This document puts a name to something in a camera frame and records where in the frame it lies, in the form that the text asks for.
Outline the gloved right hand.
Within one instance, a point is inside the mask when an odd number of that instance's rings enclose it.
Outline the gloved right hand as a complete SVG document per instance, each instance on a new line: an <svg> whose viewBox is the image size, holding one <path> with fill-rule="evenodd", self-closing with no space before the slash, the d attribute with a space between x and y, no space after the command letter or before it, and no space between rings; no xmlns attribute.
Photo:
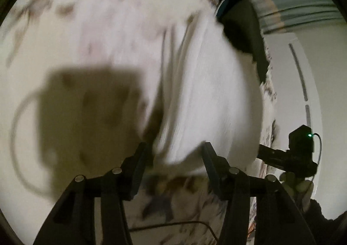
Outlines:
<svg viewBox="0 0 347 245"><path fill-rule="evenodd" d="M299 179L292 172L283 172L279 181L291 199L302 213L306 213L311 205L311 196L314 189L313 181Z"/></svg>

